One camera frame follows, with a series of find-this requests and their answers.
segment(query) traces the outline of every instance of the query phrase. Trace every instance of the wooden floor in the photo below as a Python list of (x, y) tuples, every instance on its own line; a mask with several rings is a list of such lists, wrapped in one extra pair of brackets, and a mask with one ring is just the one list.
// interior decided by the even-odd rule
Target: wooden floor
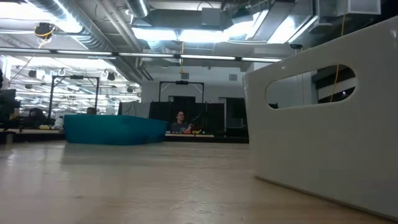
[(246, 144), (0, 148), (0, 223), (389, 223), (254, 177)]

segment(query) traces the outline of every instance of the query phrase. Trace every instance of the ceiling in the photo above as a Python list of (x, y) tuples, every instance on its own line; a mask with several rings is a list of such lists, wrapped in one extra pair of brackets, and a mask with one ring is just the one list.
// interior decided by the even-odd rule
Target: ceiling
[[(133, 20), (131, 14), (134, 14), (134, 12), (128, 10), (126, 0), (58, 0), (57, 2), (63, 4), (62, 7), (65, 10), (61, 16), (51, 11), (51, 7), (55, 4), (54, 0), (22, 1), (29, 1), (30, 4), (11, 3), (15, 0), (8, 2), (2, 0), (0, 2), (0, 47), (39, 47), (42, 39), (35, 36), (34, 27), (40, 22), (48, 22), (55, 24), (57, 28), (53, 32), (51, 41), (42, 46), (43, 49), (143, 51), (283, 59), (296, 54), (296, 51), (288, 43), (290, 41), (290, 44), (302, 45), (305, 50), (339, 37), (343, 18), (342, 15), (338, 14), (338, 3), (340, 1), (337, 0), (148, 0), (147, 3), (150, 6), (148, 15), (143, 18), (135, 17)], [(382, 11), (386, 11), (392, 7), (391, 2), (396, 1), (382, 0), (381, 2)], [(248, 15), (238, 15), (238, 12), (244, 7)], [(214, 11), (221, 14), (220, 21), (217, 21), (217, 17), (215, 17), (216, 19), (209, 19), (213, 18), (214, 14), (212, 13)], [(389, 17), (396, 15), (395, 11), (389, 11), (389, 13)], [(316, 16), (319, 17), (319, 20), (312, 21)], [(236, 18), (250, 19), (245, 23), (233, 25)], [(380, 16), (349, 13), (346, 17), (345, 31), (346, 33), (354, 32), (383, 19), (388, 19), (388, 16), (384, 16), (384, 14)], [(73, 24), (73, 22), (77, 24), (72, 28), (74, 29), (77, 26), (81, 32), (72, 32), (73, 29), (70, 30), (70, 26), (66, 27), (65, 24), (61, 24), (65, 21), (68, 24)], [(204, 26), (204, 21), (206, 21), (206, 24), (212, 24), (212, 26)], [(319, 22), (329, 23), (329, 29), (320, 34), (311, 34), (309, 31), (313, 30), (314, 27), (317, 28)], [(223, 37), (225, 35), (228, 35), (228, 37), (220, 41), (215, 40), (213, 36), (204, 42), (197, 40), (193, 42), (189, 40), (179, 41), (183, 39), (183, 33), (189, 30), (184, 27), (189, 27), (190, 24), (195, 27), (199, 26), (202, 31), (211, 30), (212, 35), (218, 32)], [(176, 38), (166, 39), (164, 33), (141, 38), (142, 34), (138, 33), (137, 29), (141, 31), (143, 29), (162, 30), (162, 32), (166, 30), (171, 32), (169, 34), (175, 35)], [(93, 37), (94, 44), (85, 41), (84, 38), (86, 37)], [(205, 39), (205, 36), (199, 36), (199, 40)], [(140, 59), (122, 57), (116, 60), (88, 57), (50, 58), (50, 56), (39, 57), (39, 55), (32, 54), (8, 55), (7, 57), (9, 58), (8, 63), (12, 64), (10, 78), (14, 82), (48, 84), (50, 82), (48, 78), (46, 80), (43, 80), (42, 77), (32, 79), (27, 75), (29, 70), (40, 69), (40, 71), (44, 70), (47, 75), (57, 74), (62, 70), (67, 75), (102, 76), (101, 85), (113, 85), (106, 79), (106, 74), (114, 72), (116, 78), (113, 83), (116, 87), (100, 88), (100, 91), (105, 93), (103, 97), (101, 96), (102, 104), (112, 101), (110, 100), (112, 98), (105, 98), (106, 95), (121, 95), (119, 98), (115, 97), (114, 101), (139, 99), (141, 91), (139, 88), (136, 88), (136, 91), (130, 94), (130, 98), (126, 97), (127, 85), (134, 83), (140, 85), (142, 82), (159, 80), (179, 80), (180, 74), (178, 71), (181, 70), (181, 65), (188, 72), (191, 71), (191, 78), (197, 82), (206, 79), (208, 82), (225, 82), (225, 84), (230, 84), (225, 79), (230, 73), (243, 75), (251, 66), (250, 62), (189, 59), (181, 61), (174, 58), (143, 58), (141, 61)], [(205, 70), (209, 71), (209, 75), (195, 75), (196, 73), (203, 73)], [(73, 80), (71, 83), (91, 84), (88, 80)], [(12, 87), (17, 88), (18, 92), (26, 91), (25, 85), (13, 84)], [(42, 93), (49, 92), (45, 85), (34, 85), (33, 89)], [(86, 91), (83, 92), (86, 94), (95, 90), (89, 86), (85, 89)], [(67, 93), (68, 88), (66, 85), (60, 85), (56, 90), (59, 93), (62, 91)]]

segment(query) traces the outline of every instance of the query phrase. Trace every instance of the person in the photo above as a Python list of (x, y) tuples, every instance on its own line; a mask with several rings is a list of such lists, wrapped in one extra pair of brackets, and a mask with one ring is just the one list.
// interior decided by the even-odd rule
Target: person
[(177, 119), (177, 122), (172, 124), (171, 131), (173, 133), (184, 133), (184, 132), (189, 132), (192, 129), (192, 124), (189, 124), (184, 122), (185, 115), (184, 112), (180, 111), (177, 113), (177, 116), (175, 117)]
[(96, 114), (97, 114), (97, 111), (96, 111), (95, 108), (93, 108), (93, 107), (87, 108), (86, 114), (96, 115)]

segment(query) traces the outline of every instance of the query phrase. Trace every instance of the computer monitor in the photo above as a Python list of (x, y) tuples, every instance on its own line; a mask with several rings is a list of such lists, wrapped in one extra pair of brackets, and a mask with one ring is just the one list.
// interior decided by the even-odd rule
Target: computer monitor
[(15, 108), (16, 90), (0, 90), (0, 114), (12, 114)]

